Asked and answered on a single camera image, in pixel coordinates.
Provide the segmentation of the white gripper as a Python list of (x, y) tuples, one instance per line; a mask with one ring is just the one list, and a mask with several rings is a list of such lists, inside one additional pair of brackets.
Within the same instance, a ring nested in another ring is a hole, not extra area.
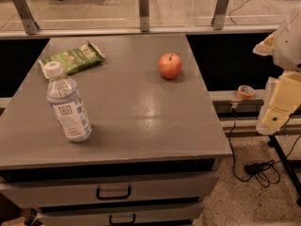
[(253, 48), (262, 57), (273, 55), (274, 64), (284, 71), (269, 77), (263, 106), (256, 124), (262, 135), (273, 135), (301, 105), (301, 6), (297, 5), (274, 31)]

